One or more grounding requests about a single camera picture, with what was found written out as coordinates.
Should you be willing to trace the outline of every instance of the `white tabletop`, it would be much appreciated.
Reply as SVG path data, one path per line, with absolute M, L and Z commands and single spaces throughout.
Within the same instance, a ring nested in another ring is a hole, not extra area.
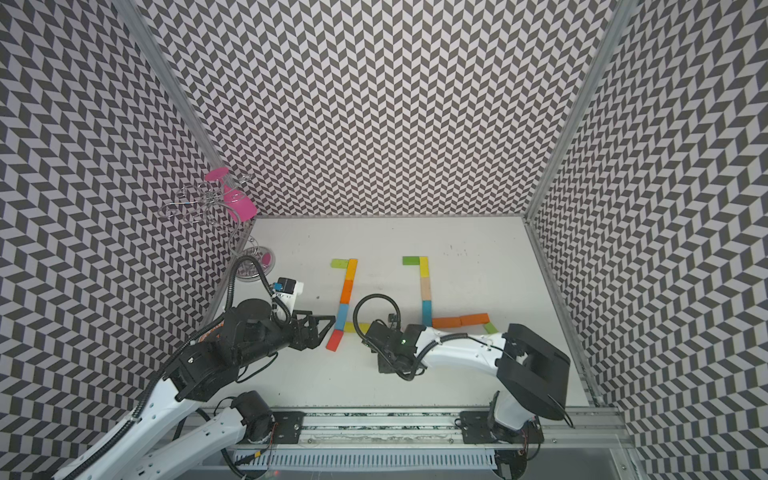
M 348 321 L 358 300 L 384 293 L 399 304 L 404 324 L 421 323 L 419 268 L 403 266 L 402 257 L 424 256 L 434 317 L 488 313 L 499 331 L 521 323 L 569 353 L 519 217 L 259 219 L 253 237 L 276 254 L 267 275 L 271 283 L 279 276 L 304 282 L 299 310 L 336 315 L 345 271 L 331 268 L 331 259 L 356 258 Z M 237 282 L 235 305 L 253 297 L 267 298 L 261 282 Z M 371 300 L 359 321 L 386 320 L 390 311 L 383 300 Z M 452 331 L 485 332 L 477 326 Z M 380 374 L 376 355 L 356 334 L 345 333 L 336 352 L 325 343 L 303 352 L 281 350 L 269 369 L 228 385 L 208 403 L 255 389 L 272 407 L 486 406 L 503 388 L 495 377 L 472 369 L 432 368 L 412 382 Z M 566 403 L 588 405 L 573 365 Z

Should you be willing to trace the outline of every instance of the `pink object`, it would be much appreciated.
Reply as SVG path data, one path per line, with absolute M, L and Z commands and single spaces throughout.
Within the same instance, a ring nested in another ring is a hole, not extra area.
M 259 213 L 259 209 L 256 208 L 256 205 L 254 205 L 252 201 L 250 201 L 250 198 L 246 197 L 246 194 L 240 190 L 235 190 L 232 187 L 229 187 L 227 183 L 224 182 L 223 179 L 228 173 L 230 173 L 228 167 L 217 168 L 205 176 L 205 181 L 221 182 L 221 186 L 224 188 L 224 201 L 227 202 L 227 206 L 232 210 L 235 210 L 237 215 L 240 215 L 239 220 L 241 222 L 248 221 Z M 238 220 L 237 215 L 231 210 L 230 215 L 233 219 Z

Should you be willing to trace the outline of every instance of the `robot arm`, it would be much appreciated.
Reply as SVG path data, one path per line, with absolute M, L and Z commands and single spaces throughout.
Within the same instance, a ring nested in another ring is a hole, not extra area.
M 401 331 L 399 308 L 381 294 L 360 300 L 353 313 L 356 326 L 359 308 L 372 298 L 388 300 L 396 311 L 388 326 L 376 320 L 365 334 L 356 327 L 363 342 L 379 354 L 381 373 L 413 380 L 428 367 L 470 366 L 495 376 L 506 388 L 495 402 L 497 423 L 519 430 L 520 419 L 564 418 L 571 360 L 528 327 L 512 323 L 506 333 L 491 335 L 449 333 L 422 325 Z

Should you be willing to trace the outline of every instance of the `wooden block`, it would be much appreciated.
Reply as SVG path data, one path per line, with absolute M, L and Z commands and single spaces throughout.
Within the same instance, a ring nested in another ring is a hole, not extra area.
M 339 348 L 339 342 L 341 342 L 343 336 L 344 330 L 333 330 L 333 333 L 331 333 L 331 338 L 329 338 L 328 343 L 326 343 L 326 348 L 335 352 L 336 349 Z
M 430 287 L 429 277 L 423 276 L 420 280 L 422 281 L 422 300 L 431 300 L 432 288 Z
M 368 329 L 371 327 L 370 323 L 358 323 L 360 326 L 360 331 L 363 333 L 368 333 Z M 352 322 L 347 322 L 344 324 L 344 333 L 357 333 L 355 331 L 355 324 Z
M 482 325 L 491 321 L 487 313 L 476 313 L 475 315 L 462 315 L 462 325 Z
M 419 257 L 419 273 L 421 273 L 422 278 L 429 276 L 429 262 L 427 261 L 427 257 Z
M 344 288 L 341 290 L 341 303 L 349 305 L 349 298 L 352 296 L 352 280 L 344 280 Z
M 356 271 L 357 271 L 357 259 L 351 258 L 349 259 L 349 263 L 346 266 L 346 276 L 344 277 L 344 280 L 354 280 Z
M 454 329 L 462 325 L 462 319 L 457 316 L 444 316 L 432 319 L 432 327 L 436 329 Z
M 339 312 L 336 314 L 336 329 L 344 330 L 344 323 L 346 323 L 346 314 L 349 312 L 348 303 L 339 304 Z
M 424 326 L 432 326 L 432 301 L 425 300 L 422 302 L 422 324 Z

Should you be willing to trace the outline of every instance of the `chevron patterned wall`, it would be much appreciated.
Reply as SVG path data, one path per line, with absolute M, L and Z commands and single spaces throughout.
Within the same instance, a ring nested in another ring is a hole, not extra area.
M 641 2 L 535 218 L 654 478 L 768 478 L 766 17 Z
M 0 31 L 0 477 L 20 478 L 126 412 L 226 258 L 154 216 L 206 168 L 111 4 L 3 0 Z
M 615 0 L 137 0 L 266 215 L 522 213 Z

